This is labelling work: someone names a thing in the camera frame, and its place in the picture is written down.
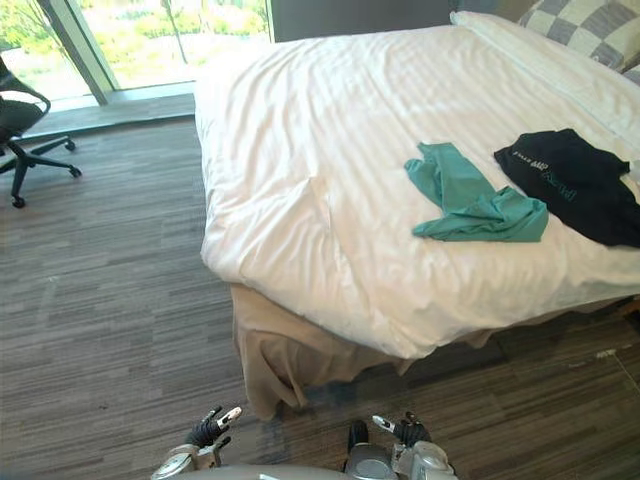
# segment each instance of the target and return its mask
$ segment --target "beige bed skirt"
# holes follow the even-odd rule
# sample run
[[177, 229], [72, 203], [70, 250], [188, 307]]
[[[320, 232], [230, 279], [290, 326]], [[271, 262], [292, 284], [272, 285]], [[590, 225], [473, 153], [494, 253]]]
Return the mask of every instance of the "beige bed skirt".
[[[247, 398], [256, 416], [273, 418], [280, 402], [293, 408], [307, 404], [304, 388], [332, 381], [350, 382], [363, 370], [392, 364], [402, 375], [414, 360], [391, 357], [348, 342], [273, 303], [242, 285], [231, 286], [233, 337], [242, 360]], [[584, 305], [592, 312], [618, 299]], [[565, 311], [536, 317], [519, 325], [535, 325]], [[481, 330], [459, 338], [483, 346], [497, 330]]]

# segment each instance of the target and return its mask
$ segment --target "gray carpet floor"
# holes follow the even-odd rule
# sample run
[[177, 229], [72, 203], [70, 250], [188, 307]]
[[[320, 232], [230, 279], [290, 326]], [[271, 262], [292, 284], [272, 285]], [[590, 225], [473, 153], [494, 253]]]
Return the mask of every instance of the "gray carpet floor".
[[[460, 357], [446, 349], [404, 377], [376, 368], [311, 389], [302, 412], [257, 421], [231, 342], [228, 288], [199, 256], [192, 122], [77, 144], [52, 156], [84, 176], [30, 170], [24, 210], [11, 207], [12, 175], [0, 176], [0, 473], [148, 478], [222, 404], [246, 409], [229, 463], [337, 468], [351, 420], [411, 409], [461, 479], [640, 478], [640, 336], [615, 315], [502, 332], [487, 349], [503, 361], [446, 375], [432, 374]], [[383, 433], [372, 438], [391, 445]]]

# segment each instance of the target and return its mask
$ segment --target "window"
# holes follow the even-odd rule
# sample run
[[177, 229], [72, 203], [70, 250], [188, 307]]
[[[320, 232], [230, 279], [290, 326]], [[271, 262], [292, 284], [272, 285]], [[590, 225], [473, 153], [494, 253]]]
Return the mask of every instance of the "window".
[[268, 42], [264, 0], [82, 0], [121, 88], [193, 80], [240, 42]]
[[0, 51], [52, 100], [191, 81], [216, 55], [269, 42], [266, 0], [3, 0]]
[[0, 51], [14, 75], [52, 100], [89, 93], [35, 0], [3, 2]]

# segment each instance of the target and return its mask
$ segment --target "green cloth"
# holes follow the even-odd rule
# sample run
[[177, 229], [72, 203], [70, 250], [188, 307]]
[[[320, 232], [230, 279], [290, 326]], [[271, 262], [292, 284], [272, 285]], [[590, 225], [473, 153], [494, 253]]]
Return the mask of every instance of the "green cloth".
[[451, 143], [421, 143], [418, 149], [424, 159], [409, 160], [404, 168], [444, 217], [416, 226], [414, 235], [450, 242], [540, 241], [549, 219], [543, 202], [511, 187], [496, 192]]

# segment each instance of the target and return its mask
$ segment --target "bed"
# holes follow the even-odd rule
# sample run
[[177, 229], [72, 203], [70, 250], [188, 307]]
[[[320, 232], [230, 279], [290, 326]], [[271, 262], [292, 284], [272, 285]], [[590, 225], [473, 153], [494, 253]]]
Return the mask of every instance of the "bed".
[[452, 22], [235, 52], [198, 82], [202, 257], [232, 285], [260, 418], [306, 385], [640, 293], [640, 251], [553, 215], [539, 243], [411, 235], [441, 216], [403, 169], [419, 142], [454, 143], [496, 190], [517, 186], [492, 154], [524, 132], [573, 128], [634, 174], [640, 158], [630, 79], [497, 17]]

